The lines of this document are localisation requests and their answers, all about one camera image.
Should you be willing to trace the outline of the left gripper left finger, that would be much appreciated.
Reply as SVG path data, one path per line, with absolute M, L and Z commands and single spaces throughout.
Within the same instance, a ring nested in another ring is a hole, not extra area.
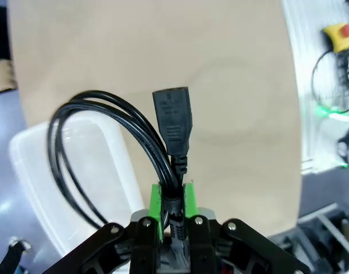
M 45 273 L 113 273 L 130 263 L 130 273 L 156 273 L 160 265 L 161 187 L 152 185 L 148 211 L 137 211 L 126 227 L 108 223 Z

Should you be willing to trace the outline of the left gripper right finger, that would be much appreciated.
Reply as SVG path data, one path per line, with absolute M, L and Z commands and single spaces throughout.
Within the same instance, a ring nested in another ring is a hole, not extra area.
M 194 186 L 184 185 L 191 273 L 310 273 L 309 267 L 240 219 L 220 224 L 196 203 Z

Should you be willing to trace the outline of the person's right hand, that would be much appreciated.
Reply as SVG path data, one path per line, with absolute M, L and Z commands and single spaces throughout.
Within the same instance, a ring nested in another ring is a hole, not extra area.
M 13 63 L 10 60 L 0 59 L 0 92 L 17 88 Z

